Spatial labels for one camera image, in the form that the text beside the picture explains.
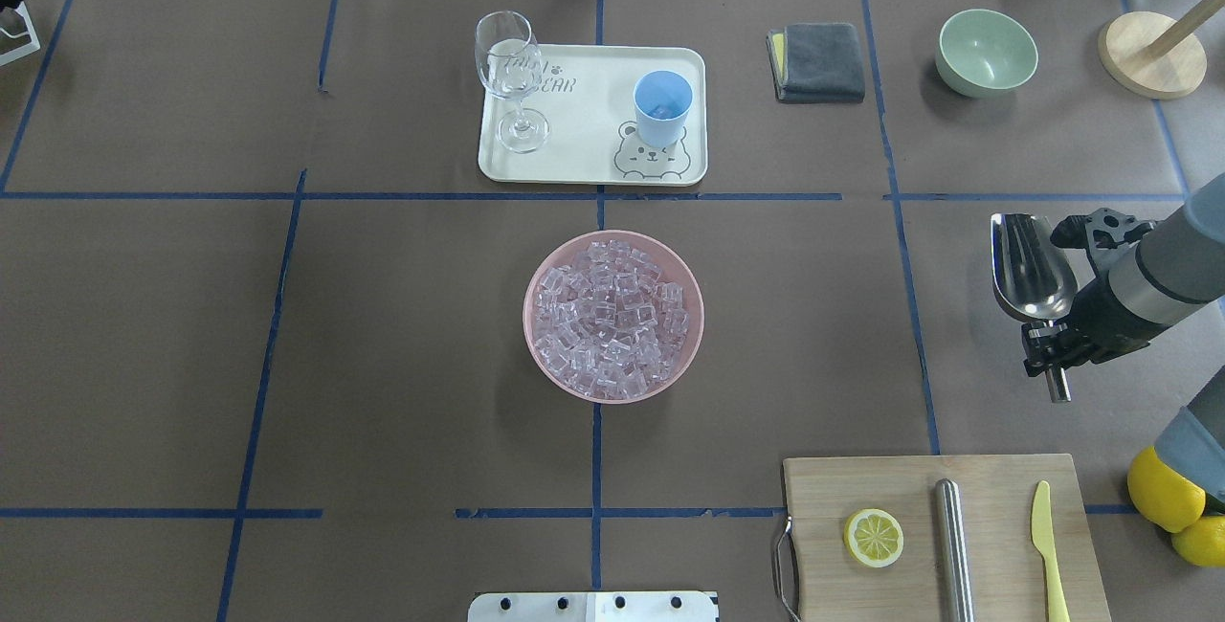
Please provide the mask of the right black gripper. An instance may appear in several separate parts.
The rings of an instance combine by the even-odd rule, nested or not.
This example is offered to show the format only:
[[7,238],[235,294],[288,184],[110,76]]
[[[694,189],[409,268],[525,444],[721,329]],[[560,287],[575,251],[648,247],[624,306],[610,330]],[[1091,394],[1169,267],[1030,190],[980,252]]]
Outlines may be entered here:
[[1069,313],[1054,326],[1022,328],[1025,348],[1025,373],[1036,377],[1050,369],[1077,367],[1085,362],[1102,364],[1149,347],[1159,335],[1159,324],[1142,320],[1107,285],[1107,269],[1138,246],[1156,220],[1138,220],[1136,215],[1101,208],[1091,213],[1067,215],[1050,231],[1058,250],[1084,250],[1095,278],[1080,287],[1071,302]]

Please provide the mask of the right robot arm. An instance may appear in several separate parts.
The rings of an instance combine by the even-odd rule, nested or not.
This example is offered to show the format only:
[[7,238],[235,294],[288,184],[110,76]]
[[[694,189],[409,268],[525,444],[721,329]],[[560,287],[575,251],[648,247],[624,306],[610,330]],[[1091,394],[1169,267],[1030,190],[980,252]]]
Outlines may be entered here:
[[1142,350],[1223,296],[1223,181],[1160,222],[1109,208],[1056,227],[997,213],[991,242],[993,293],[1022,322],[1025,373],[1068,402],[1067,369]]

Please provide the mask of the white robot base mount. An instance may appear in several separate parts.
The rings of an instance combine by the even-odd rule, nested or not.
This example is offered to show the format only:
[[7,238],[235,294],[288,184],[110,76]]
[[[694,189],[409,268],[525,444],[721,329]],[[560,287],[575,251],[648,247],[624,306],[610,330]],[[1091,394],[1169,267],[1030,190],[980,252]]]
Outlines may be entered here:
[[714,591],[486,591],[468,621],[718,621]]

